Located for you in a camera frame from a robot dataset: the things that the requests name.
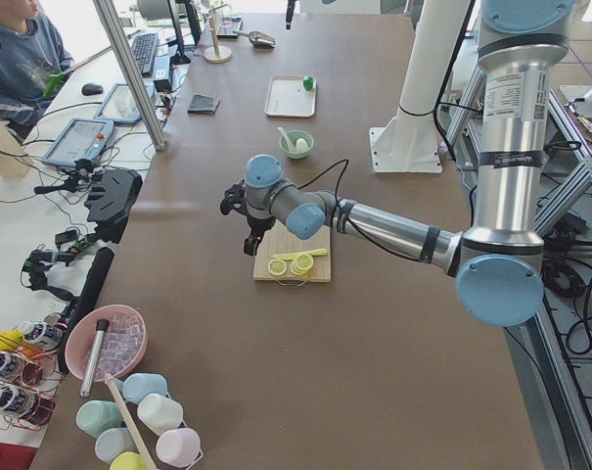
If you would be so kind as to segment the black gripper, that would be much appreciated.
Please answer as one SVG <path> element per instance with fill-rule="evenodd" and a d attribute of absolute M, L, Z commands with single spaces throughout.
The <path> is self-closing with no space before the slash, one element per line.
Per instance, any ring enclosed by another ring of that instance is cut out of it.
<path fill-rule="evenodd" d="M 225 190 L 219 209 L 223 215 L 237 212 L 246 218 L 250 235 L 244 241 L 244 253 L 248 256 L 256 256 L 264 234 L 273 228 L 276 218 L 251 204 L 244 180 L 234 183 Z"/>

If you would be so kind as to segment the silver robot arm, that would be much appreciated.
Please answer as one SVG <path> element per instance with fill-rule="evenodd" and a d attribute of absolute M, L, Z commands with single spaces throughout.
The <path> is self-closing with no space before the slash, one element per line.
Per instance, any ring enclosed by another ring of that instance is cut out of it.
<path fill-rule="evenodd" d="M 276 223 L 302 240 L 329 226 L 400 258 L 440 267 L 454 278 L 464 310 L 479 321 L 510 327 L 538 312 L 544 243 L 534 220 L 551 72 L 568 52 L 574 5 L 483 1 L 479 7 L 478 68 L 486 83 L 470 227 L 452 233 L 336 191 L 310 192 L 285 178 L 276 158 L 258 155 L 220 204 L 222 213 L 247 219 L 247 255 Z"/>

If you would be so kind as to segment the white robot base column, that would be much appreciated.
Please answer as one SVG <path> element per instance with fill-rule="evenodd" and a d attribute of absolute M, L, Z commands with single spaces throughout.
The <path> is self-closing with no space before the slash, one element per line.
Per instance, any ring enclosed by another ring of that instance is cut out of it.
<path fill-rule="evenodd" d="M 442 172 L 433 118 L 473 8 L 470 0 L 423 3 L 396 115 L 370 129 L 374 172 Z"/>

